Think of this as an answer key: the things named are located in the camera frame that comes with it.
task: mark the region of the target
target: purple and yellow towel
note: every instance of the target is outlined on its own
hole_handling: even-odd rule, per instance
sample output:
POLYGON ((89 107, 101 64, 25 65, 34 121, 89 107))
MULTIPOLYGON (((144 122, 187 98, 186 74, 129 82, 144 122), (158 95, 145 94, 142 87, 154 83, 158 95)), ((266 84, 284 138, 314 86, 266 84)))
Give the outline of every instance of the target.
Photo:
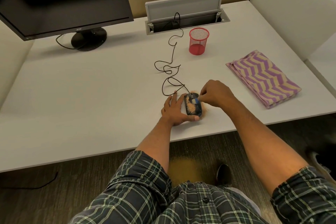
POLYGON ((291 99, 302 90, 257 50, 226 65, 267 109, 291 99))

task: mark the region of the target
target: left hand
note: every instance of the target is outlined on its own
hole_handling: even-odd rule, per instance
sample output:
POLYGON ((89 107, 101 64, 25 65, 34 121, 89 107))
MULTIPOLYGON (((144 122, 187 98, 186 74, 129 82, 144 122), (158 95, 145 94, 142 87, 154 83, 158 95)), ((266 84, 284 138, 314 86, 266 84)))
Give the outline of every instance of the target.
POLYGON ((162 118, 167 120, 170 125, 178 126, 185 121, 197 121, 200 118, 196 115, 186 115, 181 113, 181 106, 183 103, 184 96, 186 94, 182 94, 178 100, 176 91, 172 96, 169 96, 164 104, 164 107, 161 110, 162 118))

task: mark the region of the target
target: red mesh cup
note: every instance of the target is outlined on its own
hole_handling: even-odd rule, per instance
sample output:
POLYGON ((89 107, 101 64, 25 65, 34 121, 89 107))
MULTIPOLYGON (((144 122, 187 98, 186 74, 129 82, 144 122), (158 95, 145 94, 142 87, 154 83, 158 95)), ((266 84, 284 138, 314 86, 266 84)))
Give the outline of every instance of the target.
POLYGON ((193 55, 203 54, 209 37, 209 31, 205 28, 193 28, 189 35, 189 52, 193 55))

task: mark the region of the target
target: black monitor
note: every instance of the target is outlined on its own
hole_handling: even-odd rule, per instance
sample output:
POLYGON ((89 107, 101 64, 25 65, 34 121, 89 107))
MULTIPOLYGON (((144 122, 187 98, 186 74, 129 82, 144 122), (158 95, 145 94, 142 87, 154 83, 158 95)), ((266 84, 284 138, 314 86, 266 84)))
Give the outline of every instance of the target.
POLYGON ((105 42, 102 27, 133 15, 128 0, 0 0, 0 20, 25 41, 77 32, 71 44, 89 51, 105 42))

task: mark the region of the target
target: black shoe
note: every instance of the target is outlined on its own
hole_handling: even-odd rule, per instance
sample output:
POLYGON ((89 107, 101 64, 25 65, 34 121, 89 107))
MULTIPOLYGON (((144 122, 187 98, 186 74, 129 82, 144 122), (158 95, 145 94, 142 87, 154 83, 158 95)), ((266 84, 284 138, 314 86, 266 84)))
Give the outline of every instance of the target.
POLYGON ((232 175, 231 170, 227 164, 221 164, 217 170, 217 183, 216 185, 222 185, 224 187, 232 187, 232 175))
POLYGON ((318 171, 325 176, 327 180, 336 184, 336 144, 329 145, 325 150, 319 151, 308 151, 308 158, 314 163, 314 166, 318 171))

